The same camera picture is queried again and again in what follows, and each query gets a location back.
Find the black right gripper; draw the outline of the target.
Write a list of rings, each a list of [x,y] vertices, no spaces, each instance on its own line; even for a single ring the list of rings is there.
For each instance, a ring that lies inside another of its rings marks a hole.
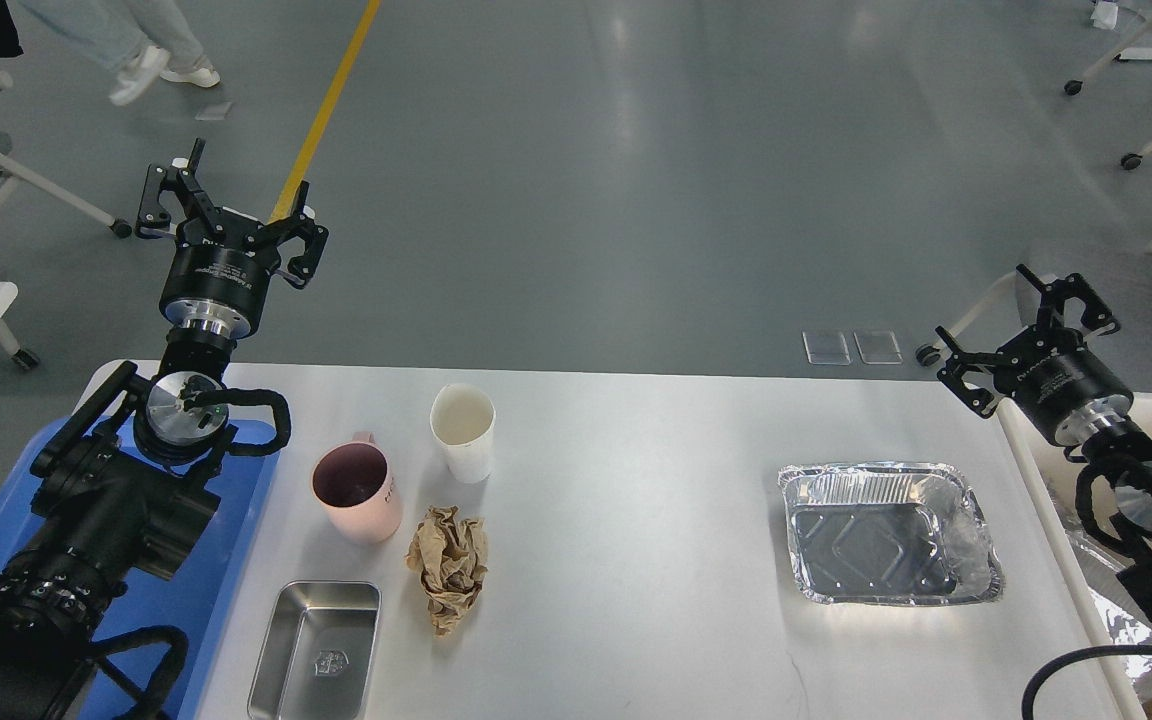
[[[1083,445],[1100,430],[1098,420],[1126,418],[1134,406],[1134,392],[1085,344],[1087,338],[1117,333],[1121,323],[1079,273],[1043,281],[1024,264],[1016,272],[1038,291],[1034,323],[992,354],[964,351],[937,325],[948,356],[935,377],[982,419],[995,415],[1005,395],[1049,445]],[[1069,301],[1082,305],[1076,327],[1064,324]]]

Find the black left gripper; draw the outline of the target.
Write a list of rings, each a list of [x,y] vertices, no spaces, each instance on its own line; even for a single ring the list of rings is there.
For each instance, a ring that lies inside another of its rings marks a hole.
[[[282,276],[296,290],[314,278],[329,232],[308,211],[311,184],[303,179],[289,214],[275,222],[262,223],[230,209],[221,209],[220,215],[197,181],[205,146],[204,138],[196,138],[183,167],[147,167],[134,234],[150,240],[172,233],[172,215],[161,202],[164,194],[172,194],[185,222],[175,228],[175,255],[159,301],[161,314],[177,327],[210,318],[223,324],[229,338],[241,340],[259,331],[271,276]],[[221,237],[221,225],[225,238],[236,241],[237,247],[207,240]],[[256,256],[244,247],[255,233]],[[302,250],[283,262],[280,247],[291,240],[302,241]]]

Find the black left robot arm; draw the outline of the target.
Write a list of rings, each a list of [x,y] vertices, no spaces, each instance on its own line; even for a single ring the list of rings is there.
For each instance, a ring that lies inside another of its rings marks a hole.
[[[32,462],[44,520],[0,571],[0,719],[69,719],[97,674],[129,698],[127,719],[161,719],[187,660],[175,626],[97,639],[126,577],[170,579],[220,500],[223,458],[265,457],[291,439],[273,389],[223,381],[238,341],[262,323],[270,283],[305,287],[329,232],[301,182],[283,218],[221,209],[198,182],[204,141],[180,164],[147,168],[138,237],[170,237],[161,314],[170,323],[156,376],[120,364]]]

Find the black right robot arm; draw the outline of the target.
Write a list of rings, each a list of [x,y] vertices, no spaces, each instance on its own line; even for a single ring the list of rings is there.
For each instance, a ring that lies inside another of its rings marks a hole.
[[[935,365],[940,382],[982,418],[1011,401],[1079,467],[1076,520],[1128,560],[1117,579],[1152,621],[1152,437],[1132,419],[1134,392],[1089,346],[1121,325],[1078,273],[1043,278],[1020,265],[1014,274],[1037,291],[1032,323],[991,353],[968,351],[954,331],[937,327],[916,359]]]

